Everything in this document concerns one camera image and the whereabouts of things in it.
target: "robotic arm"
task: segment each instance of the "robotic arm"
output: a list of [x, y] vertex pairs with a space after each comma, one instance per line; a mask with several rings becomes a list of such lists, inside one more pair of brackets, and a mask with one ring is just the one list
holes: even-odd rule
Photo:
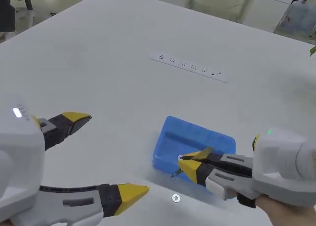
[[119, 215], [149, 188], [102, 184], [57, 188], [41, 184], [45, 151], [74, 134], [91, 116], [66, 112], [36, 119], [24, 103], [9, 97], [0, 105], [0, 222], [14, 226], [96, 226]]
[[255, 208], [261, 194], [294, 206], [316, 204], [315, 143], [270, 129], [253, 142], [254, 157], [216, 154], [212, 148], [183, 155], [180, 169], [218, 197]]

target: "power strip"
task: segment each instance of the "power strip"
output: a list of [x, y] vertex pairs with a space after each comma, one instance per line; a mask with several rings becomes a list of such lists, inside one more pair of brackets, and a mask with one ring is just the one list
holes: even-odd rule
[[171, 54], [152, 52], [150, 54], [150, 59], [227, 83], [227, 79], [221, 72], [212, 70], [206, 66], [198, 65], [192, 61], [179, 59]]

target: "white tabletop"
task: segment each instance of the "white tabletop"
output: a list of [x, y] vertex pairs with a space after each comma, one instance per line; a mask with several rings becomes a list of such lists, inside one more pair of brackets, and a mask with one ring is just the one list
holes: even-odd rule
[[[169, 115], [232, 136], [247, 156], [254, 136], [270, 126], [314, 137], [310, 47], [155, 0], [84, 0], [0, 45], [0, 90], [20, 93], [38, 117], [93, 116], [46, 153], [44, 184], [150, 186], [101, 225], [267, 226], [260, 209], [155, 171], [152, 153]], [[151, 50], [214, 67], [229, 82], [152, 61]]]

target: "blue plastic tray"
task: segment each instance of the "blue plastic tray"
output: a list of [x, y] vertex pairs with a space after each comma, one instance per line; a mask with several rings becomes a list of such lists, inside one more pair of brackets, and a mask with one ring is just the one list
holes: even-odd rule
[[[154, 150], [154, 168], [173, 174], [178, 170], [178, 156], [213, 147], [218, 153], [236, 153], [232, 137], [168, 116]], [[185, 174], [184, 180], [190, 181]]]

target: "screw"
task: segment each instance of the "screw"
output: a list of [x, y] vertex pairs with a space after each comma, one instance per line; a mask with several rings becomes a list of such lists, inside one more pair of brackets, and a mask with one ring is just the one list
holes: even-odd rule
[[174, 195], [172, 196], [172, 201], [173, 201], [174, 203], [178, 203], [178, 202], [180, 201], [180, 196], [179, 196], [178, 194], [174, 194]]

